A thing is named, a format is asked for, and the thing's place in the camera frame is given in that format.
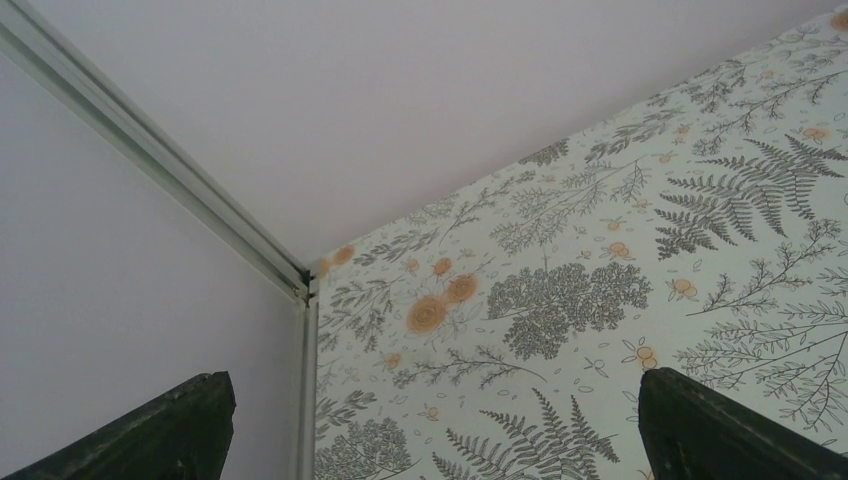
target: leafy branch pattern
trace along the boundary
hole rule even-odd
[[[621,167],[595,162],[563,180],[560,188],[517,192],[512,196],[512,207],[522,221],[498,225],[489,236],[509,255],[515,255],[530,245],[553,241],[565,230],[572,215],[588,215],[606,199],[632,202],[647,184],[647,174],[638,162],[639,159]],[[622,172],[627,172],[623,184],[610,193],[609,179]]]
[[[573,396],[569,424],[544,395],[536,389],[533,393],[542,410],[541,426],[530,424],[526,416],[480,410],[503,428],[509,437],[507,442],[494,443],[490,438],[461,435],[449,428],[448,440],[462,455],[463,461],[452,462],[434,453],[433,462],[442,476],[449,480],[470,480],[477,478],[471,473],[476,471],[483,478],[504,480],[600,480],[596,456],[600,455],[612,463],[620,461],[610,441],[614,435],[600,437],[589,425]]]
[[[586,155],[586,162],[600,160],[604,156],[622,152],[631,143],[645,143],[648,140],[665,133],[672,120],[682,115],[681,108],[667,108],[652,111],[644,115],[641,121],[622,125],[615,129],[612,140],[603,140],[592,146]]]
[[[540,167],[544,167],[566,155],[568,155],[567,138],[565,140],[560,140],[549,147],[545,147],[532,155],[522,158],[518,161],[518,164],[527,165],[528,163],[535,163]]]
[[[770,120],[783,118],[781,107],[786,102],[803,91],[810,105],[818,105],[825,88],[833,84],[840,75],[848,70],[823,75],[817,78],[799,77],[793,81],[779,81],[766,85],[767,95],[756,100],[740,100],[730,106],[742,110],[742,113],[730,120],[721,121],[706,129],[707,137],[698,140],[692,147],[695,155],[715,155],[721,150],[726,135],[740,132],[750,135],[756,128],[758,114],[764,114]]]
[[[459,194],[452,193],[441,200],[419,208],[403,219],[416,227],[424,227],[430,223],[444,220],[449,218],[453,213],[453,208],[456,205],[457,198],[459,198]]]
[[[498,188],[493,190],[489,190],[488,187],[483,188],[483,190],[477,194],[477,199],[475,201],[465,201],[459,206],[459,212],[457,212],[453,223],[447,228],[447,230],[445,230],[445,233],[442,235],[439,243],[441,244],[441,242],[444,241],[445,237],[447,237],[453,229],[467,223],[480,220],[480,217],[476,215],[477,212],[484,208],[494,207],[495,199],[497,197],[509,194],[510,189],[513,186],[533,180],[535,176],[536,174],[534,172],[523,172],[517,178],[509,177],[504,180]]]
[[[529,373],[547,382],[545,377],[532,370],[504,362],[504,355],[491,347],[478,345],[471,357],[464,356],[458,350],[448,349],[448,356],[450,357],[448,363],[416,362],[412,370],[398,371],[393,380],[395,387],[402,389],[419,377],[426,377],[427,385],[436,385],[444,377],[449,377],[451,385],[457,386],[465,376],[476,372],[483,373],[480,379],[480,390],[492,385],[495,380],[509,378],[518,372]]]
[[[517,177],[507,178],[497,188],[489,189],[489,187],[485,187],[480,191],[476,200],[462,202],[456,213],[454,213],[457,202],[456,195],[450,195],[432,205],[422,207],[408,216],[407,221],[421,227],[435,221],[444,221],[452,218],[453,222],[445,229],[441,236],[439,233],[443,225],[429,230],[413,228],[406,233],[397,235],[389,242],[378,243],[372,246],[368,252],[354,258],[353,263],[363,267],[371,266],[381,260],[391,263],[406,257],[410,253],[426,248],[437,238],[439,239],[439,243],[441,243],[454,229],[479,221],[480,217],[478,213],[484,208],[494,207],[496,198],[508,195],[514,186],[533,180],[535,176],[536,173],[532,171],[522,172]]]
[[[403,474],[414,465],[406,449],[406,435],[391,418],[348,423],[347,436],[337,436],[329,447],[315,453],[315,478],[383,479]]]
[[[757,241],[753,220],[759,215],[777,234],[786,236],[783,228],[784,204],[789,211],[804,219],[813,219],[810,193],[819,177],[843,178],[825,162],[845,161],[848,157],[834,149],[822,150],[786,136],[789,150],[748,140],[757,146],[762,158],[745,157],[702,160],[698,163],[730,169],[735,174],[715,174],[676,179],[669,182],[694,191],[692,194],[660,194],[683,211],[655,209],[657,215],[673,227],[659,227],[664,237],[658,238],[660,260],[681,252],[694,253],[698,247],[717,250],[712,236],[736,245],[731,232]]]
[[[364,283],[352,281],[349,285],[336,288],[329,302],[331,315],[323,317],[318,325],[318,348],[320,351],[334,350],[338,345],[339,332],[343,328],[353,331],[354,338],[365,342],[365,351],[377,348],[377,337],[383,333],[386,315],[394,310],[391,287],[394,280],[375,279]]]
[[[650,282],[633,265],[613,262],[591,273],[579,263],[524,268],[492,287],[489,319],[512,319],[504,342],[516,356],[550,360],[571,332],[615,329],[625,318],[624,306],[647,308],[649,292]]]
[[[836,302],[787,305],[778,324],[739,318],[707,330],[712,340],[677,352],[684,370],[711,388],[738,389],[746,374],[765,387],[766,397],[791,405],[781,418],[802,419],[804,429],[844,425],[848,413],[841,358],[848,337],[848,315]]]
[[[357,411],[365,410],[369,403],[376,401],[373,393],[365,393],[362,390],[350,393],[338,407],[335,400],[322,398],[315,406],[315,440],[323,440],[331,426],[347,425],[356,416]]]
[[[808,224],[807,233],[798,248],[789,243],[777,247],[777,262],[767,262],[765,259],[751,261],[754,274],[741,291],[735,291],[734,282],[727,274],[721,274],[715,293],[707,295],[703,310],[689,315],[701,315],[723,308],[729,308],[734,315],[747,317],[748,313],[763,315],[777,308],[777,300],[772,296],[775,288],[787,288],[794,291],[800,287],[812,284],[812,280],[792,275],[792,271],[801,262],[811,263],[822,259],[827,253],[836,249],[828,240],[835,240],[842,229],[839,222],[834,220],[813,220]]]
[[[806,235],[807,244],[777,249],[774,267],[764,260],[751,262],[754,274],[738,295],[732,282],[722,275],[719,290],[710,294],[704,311],[729,308],[739,317],[707,330],[709,339],[694,348],[678,351],[675,357],[684,370],[712,388],[737,389],[753,376],[764,386],[766,397],[783,398],[790,405],[780,410],[782,418],[804,422],[804,429],[832,431],[832,422],[843,425],[848,413],[844,387],[846,369],[841,358],[848,337],[848,314],[840,302],[787,303],[781,305],[770,292],[776,287],[791,291],[812,283],[789,272],[799,262],[820,260],[835,250],[826,239],[841,233],[837,222],[814,220]],[[784,318],[771,323],[749,318],[777,314]]]

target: sliding door track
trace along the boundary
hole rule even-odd
[[[24,1],[0,1],[0,50],[274,284],[304,304],[309,272]]]

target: ceiling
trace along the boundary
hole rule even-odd
[[[838,0],[30,0],[303,264]]]

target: floral wallpaper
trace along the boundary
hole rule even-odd
[[[647,479],[673,367],[848,451],[848,11],[331,253],[317,479]]]

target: dark green object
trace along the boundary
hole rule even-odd
[[[235,407],[229,373],[198,375],[4,480],[215,480]]]
[[[657,480],[848,479],[848,459],[670,368],[642,376],[639,431]]]

